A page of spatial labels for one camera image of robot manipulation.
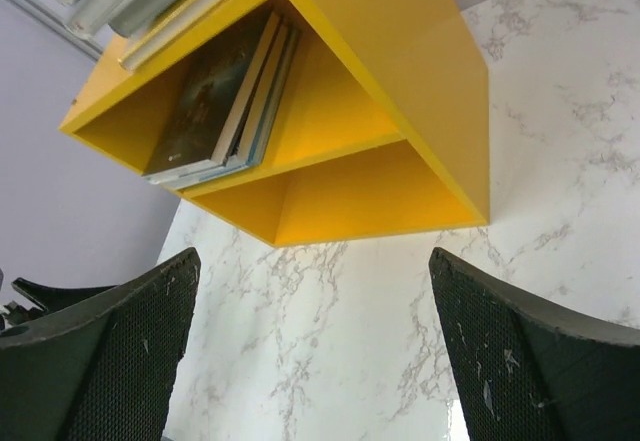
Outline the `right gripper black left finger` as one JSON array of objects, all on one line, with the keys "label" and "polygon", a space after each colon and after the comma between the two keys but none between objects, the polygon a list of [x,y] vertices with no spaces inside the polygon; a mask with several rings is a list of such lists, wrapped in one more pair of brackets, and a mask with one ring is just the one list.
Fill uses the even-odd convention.
[{"label": "right gripper black left finger", "polygon": [[4,440],[160,440],[200,277],[195,248],[44,316],[1,314]]}]

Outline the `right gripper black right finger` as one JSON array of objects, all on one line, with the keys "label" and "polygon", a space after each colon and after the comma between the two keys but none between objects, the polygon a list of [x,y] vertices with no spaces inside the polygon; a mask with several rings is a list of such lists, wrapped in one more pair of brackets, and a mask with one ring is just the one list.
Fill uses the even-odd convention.
[{"label": "right gripper black right finger", "polygon": [[638,330],[553,303],[442,248],[429,271],[470,439],[638,439]]}]

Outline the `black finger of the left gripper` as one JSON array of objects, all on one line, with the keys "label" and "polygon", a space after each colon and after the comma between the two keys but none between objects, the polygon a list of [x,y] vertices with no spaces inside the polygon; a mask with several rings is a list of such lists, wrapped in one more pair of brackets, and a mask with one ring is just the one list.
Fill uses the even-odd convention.
[{"label": "black finger of the left gripper", "polygon": [[26,309],[15,301],[10,302],[11,316],[44,316],[114,288],[112,286],[89,288],[58,288],[17,278],[12,282],[14,290],[32,302],[35,307]]}]

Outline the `dark Wuthering Heights book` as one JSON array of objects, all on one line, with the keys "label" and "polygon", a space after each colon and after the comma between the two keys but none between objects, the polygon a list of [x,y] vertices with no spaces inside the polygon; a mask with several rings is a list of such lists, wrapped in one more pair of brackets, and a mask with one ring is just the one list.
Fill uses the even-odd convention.
[{"label": "dark Wuthering Heights book", "polygon": [[224,163],[280,24],[277,12],[260,8],[199,50],[145,180],[162,184]]}]

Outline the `teal Jules Verne book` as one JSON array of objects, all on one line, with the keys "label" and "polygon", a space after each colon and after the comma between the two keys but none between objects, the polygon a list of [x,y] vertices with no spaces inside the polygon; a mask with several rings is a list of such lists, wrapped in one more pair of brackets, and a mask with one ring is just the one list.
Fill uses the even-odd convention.
[{"label": "teal Jules Verne book", "polygon": [[300,36],[271,11],[208,42],[143,177],[179,190],[262,162]]}]

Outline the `light blue O S book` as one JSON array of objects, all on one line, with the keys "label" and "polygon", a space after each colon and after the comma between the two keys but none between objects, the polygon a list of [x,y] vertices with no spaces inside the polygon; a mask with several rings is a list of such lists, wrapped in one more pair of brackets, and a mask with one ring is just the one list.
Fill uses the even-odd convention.
[{"label": "light blue O S book", "polygon": [[299,35],[299,30],[288,22],[279,28],[249,106],[243,113],[242,130],[235,136],[225,163],[221,167],[181,176],[165,183],[165,187],[184,189],[253,168],[262,162]]}]

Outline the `yellow L book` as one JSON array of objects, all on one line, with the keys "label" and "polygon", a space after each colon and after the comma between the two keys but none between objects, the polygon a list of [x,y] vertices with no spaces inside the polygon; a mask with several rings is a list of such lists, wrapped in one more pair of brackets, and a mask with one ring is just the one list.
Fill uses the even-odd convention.
[{"label": "yellow L book", "polygon": [[225,1],[177,0],[132,34],[118,59],[120,66],[135,71]]}]

